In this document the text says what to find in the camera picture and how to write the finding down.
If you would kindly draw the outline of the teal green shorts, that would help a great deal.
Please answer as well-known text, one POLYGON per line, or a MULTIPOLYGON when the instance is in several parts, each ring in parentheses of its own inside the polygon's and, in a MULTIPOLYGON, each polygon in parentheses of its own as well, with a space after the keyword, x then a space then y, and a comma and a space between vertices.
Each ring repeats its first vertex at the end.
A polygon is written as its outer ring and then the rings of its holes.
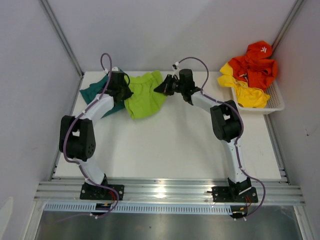
MULTIPOLYGON (((96 83, 91 83, 88 88, 86 89, 81 89, 79 92, 81 93, 84 101, 90 105, 92 101, 96 99, 97 95, 101 94, 101 91, 104 89, 106 83, 108 82, 108 70, 105 72, 105 76, 98 82, 96 83)), ((111 110, 105 113, 104 117, 107 117, 111 114, 114 114, 122 109, 125 108, 125 103, 122 100, 120 103, 117 103, 111 110)))

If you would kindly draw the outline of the lime green shorts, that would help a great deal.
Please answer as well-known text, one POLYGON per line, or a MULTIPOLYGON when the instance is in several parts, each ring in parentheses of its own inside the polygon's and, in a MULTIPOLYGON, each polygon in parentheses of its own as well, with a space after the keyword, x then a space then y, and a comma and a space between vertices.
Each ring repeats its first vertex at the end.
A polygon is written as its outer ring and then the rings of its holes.
POLYGON ((133 120, 144 119, 160 111, 167 96, 154 91, 163 82, 159 70, 137 77, 125 76, 124 79, 133 93, 124 101, 124 106, 133 120))

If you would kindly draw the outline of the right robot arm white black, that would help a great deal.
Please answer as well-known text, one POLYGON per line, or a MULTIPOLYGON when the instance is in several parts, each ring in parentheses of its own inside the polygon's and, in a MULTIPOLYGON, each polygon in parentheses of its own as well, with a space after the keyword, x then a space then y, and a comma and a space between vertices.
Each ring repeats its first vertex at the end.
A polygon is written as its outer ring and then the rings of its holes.
POLYGON ((228 164, 228 187, 222 195, 222 200, 239 202, 245 198, 252 184, 244 173, 240 140, 244 124, 235 102, 220 101, 206 94, 196 86, 190 69, 181 69, 178 75, 168 74, 154 91, 166 96, 179 93, 185 102, 210 114, 213 133, 223 145, 228 164))

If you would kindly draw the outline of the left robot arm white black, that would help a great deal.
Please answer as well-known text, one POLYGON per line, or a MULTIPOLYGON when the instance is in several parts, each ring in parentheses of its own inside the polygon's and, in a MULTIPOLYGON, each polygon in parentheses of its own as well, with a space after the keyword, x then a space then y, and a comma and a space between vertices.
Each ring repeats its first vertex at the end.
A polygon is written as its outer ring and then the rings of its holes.
POLYGON ((129 99, 133 92, 127 73, 111 70, 106 75, 107 82, 89 105, 77 115, 65 115, 61 119, 59 151, 66 162, 78 166, 85 183, 91 187, 91 194, 103 200, 112 190, 106 174, 95 160, 95 125, 116 104, 129 99))

